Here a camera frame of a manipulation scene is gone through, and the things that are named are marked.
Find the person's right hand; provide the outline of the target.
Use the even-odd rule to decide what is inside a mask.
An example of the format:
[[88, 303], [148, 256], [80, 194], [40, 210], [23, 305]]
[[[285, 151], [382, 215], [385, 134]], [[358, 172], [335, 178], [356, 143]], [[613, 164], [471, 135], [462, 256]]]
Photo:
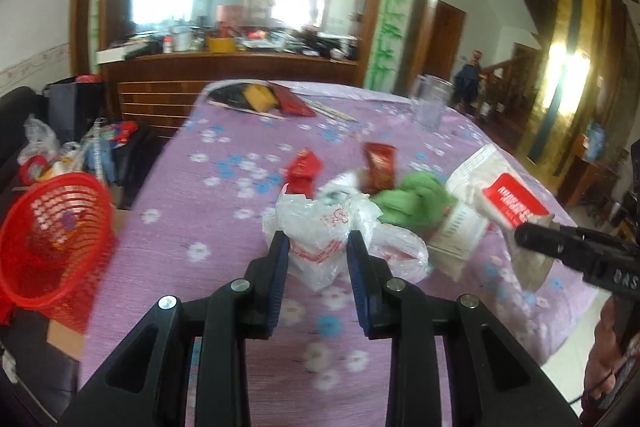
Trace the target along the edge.
[[634, 356], [620, 350], [616, 335], [617, 303], [606, 300], [594, 329], [594, 343], [585, 369], [585, 394], [580, 399], [583, 426], [639, 425], [639, 334], [629, 341]]

